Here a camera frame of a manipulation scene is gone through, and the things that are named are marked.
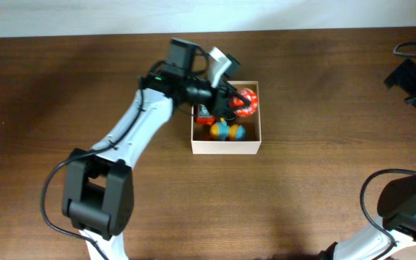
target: orange toy part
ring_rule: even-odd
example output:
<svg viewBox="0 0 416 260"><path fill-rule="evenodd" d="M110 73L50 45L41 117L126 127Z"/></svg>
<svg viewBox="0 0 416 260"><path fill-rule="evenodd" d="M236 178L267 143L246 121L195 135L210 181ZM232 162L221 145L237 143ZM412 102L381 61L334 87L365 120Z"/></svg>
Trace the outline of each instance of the orange toy part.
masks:
<svg viewBox="0 0 416 260"><path fill-rule="evenodd" d="M247 116L253 115L259 106L258 95L253 90L250 90L249 88L244 88L244 89L239 90L238 94L250 100L251 104L249 107L236 110L234 113L240 117L247 117ZM230 106L233 108L241 107L243 105L245 105L245 103L238 97L232 97L232 99L230 100Z"/></svg>

